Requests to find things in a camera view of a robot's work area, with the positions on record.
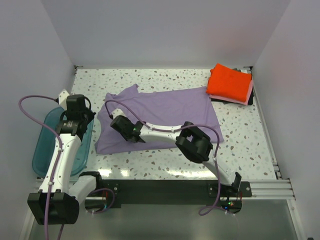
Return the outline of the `purple t shirt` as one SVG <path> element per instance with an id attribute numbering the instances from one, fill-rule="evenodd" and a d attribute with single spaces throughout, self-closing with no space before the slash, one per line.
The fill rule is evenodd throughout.
<path id="1" fill-rule="evenodd" d="M 110 126 L 108 112 L 116 108 L 120 108 L 133 123 L 136 123 L 139 117 L 144 122 L 159 126 L 181 126 L 185 122 L 206 125 L 202 131 L 210 137 L 212 143 L 217 140 L 224 141 L 217 115 L 204 86 L 146 93 L 139 92 L 138 85 L 133 84 L 119 94 L 108 92 L 105 99 L 107 104 L 103 104 L 97 115 L 101 125 L 100 136 L 95 143 L 97 154 L 170 149 L 176 146 L 168 142 L 126 141 Z"/>

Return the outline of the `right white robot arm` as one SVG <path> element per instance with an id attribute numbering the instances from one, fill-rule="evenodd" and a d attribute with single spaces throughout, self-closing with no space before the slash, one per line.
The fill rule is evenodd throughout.
<path id="1" fill-rule="evenodd" d="M 189 121 L 182 126 L 160 126 L 143 121 L 134 124 L 123 114 L 110 118 L 111 128 L 126 141 L 175 144 L 189 161 L 208 168 L 220 181 L 227 196 L 233 197 L 241 190 L 241 175 L 218 160 L 220 136 L 214 128 Z"/>

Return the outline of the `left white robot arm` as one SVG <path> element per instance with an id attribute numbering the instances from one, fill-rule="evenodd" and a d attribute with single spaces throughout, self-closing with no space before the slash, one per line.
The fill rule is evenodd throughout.
<path id="1" fill-rule="evenodd" d="M 77 152 L 95 117 L 89 99 L 62 91 L 56 102 L 64 111 L 56 128 L 51 130 L 55 136 L 53 155 L 38 192 L 30 193 L 27 199 L 40 225 L 74 224 L 87 195 L 99 196 L 104 190 L 97 171 L 84 172 L 73 186 L 69 185 Z"/>

